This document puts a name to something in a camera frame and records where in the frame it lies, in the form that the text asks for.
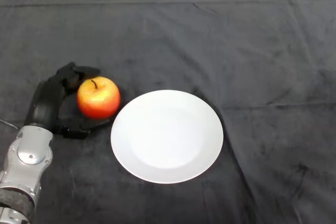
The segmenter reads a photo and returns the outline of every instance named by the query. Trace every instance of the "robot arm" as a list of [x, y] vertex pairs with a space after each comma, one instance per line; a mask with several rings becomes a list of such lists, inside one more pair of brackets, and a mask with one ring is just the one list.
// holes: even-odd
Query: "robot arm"
[[85, 138], [93, 129], [109, 122], [58, 119], [63, 99], [76, 91], [84, 79], [99, 72], [72, 62], [38, 85], [25, 124], [9, 147], [4, 170], [0, 172], [0, 224], [32, 222], [41, 191], [40, 179], [53, 158], [49, 143], [54, 134]]

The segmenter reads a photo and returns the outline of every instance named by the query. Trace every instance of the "cable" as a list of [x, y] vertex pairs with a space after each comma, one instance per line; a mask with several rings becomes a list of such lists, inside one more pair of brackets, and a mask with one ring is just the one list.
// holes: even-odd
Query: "cable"
[[2, 122], [2, 123], [4, 123], [4, 124], [6, 124], [6, 125], [8, 125], [8, 126], [10, 126], [10, 127], [13, 127], [14, 129], [16, 129], [16, 130], [20, 130], [20, 127], [18, 127], [18, 126], [15, 126], [15, 125], [13, 125], [13, 124], [11, 124], [11, 123], [8, 123], [8, 122], [6, 122], [6, 121], [4, 121], [4, 120], [2, 120], [2, 119], [0, 119], [0, 122]]

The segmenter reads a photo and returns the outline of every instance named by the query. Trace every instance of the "apple stem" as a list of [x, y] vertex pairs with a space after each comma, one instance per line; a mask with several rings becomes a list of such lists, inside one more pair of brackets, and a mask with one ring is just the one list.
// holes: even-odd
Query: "apple stem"
[[95, 84], [94, 86], [96, 87], [96, 89], [98, 89], [96, 82], [94, 80], [91, 80], [91, 81]]

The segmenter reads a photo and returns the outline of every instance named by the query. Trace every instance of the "black cloth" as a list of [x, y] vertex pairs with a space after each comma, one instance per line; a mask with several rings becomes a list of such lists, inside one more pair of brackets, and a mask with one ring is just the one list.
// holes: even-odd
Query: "black cloth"
[[[0, 0], [0, 118], [22, 124], [37, 83], [75, 61], [123, 104], [201, 94], [227, 130], [214, 165], [174, 185], [129, 174], [110, 128], [55, 137], [36, 223], [335, 223], [335, 2]], [[0, 130], [3, 160], [16, 131]]]

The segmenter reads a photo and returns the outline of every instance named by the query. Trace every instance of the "red apple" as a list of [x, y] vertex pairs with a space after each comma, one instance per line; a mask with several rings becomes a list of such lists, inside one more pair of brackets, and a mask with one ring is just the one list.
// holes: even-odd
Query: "red apple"
[[101, 76], [86, 80], [77, 92], [80, 111], [93, 119], [105, 119], [115, 114], [120, 100], [117, 85]]

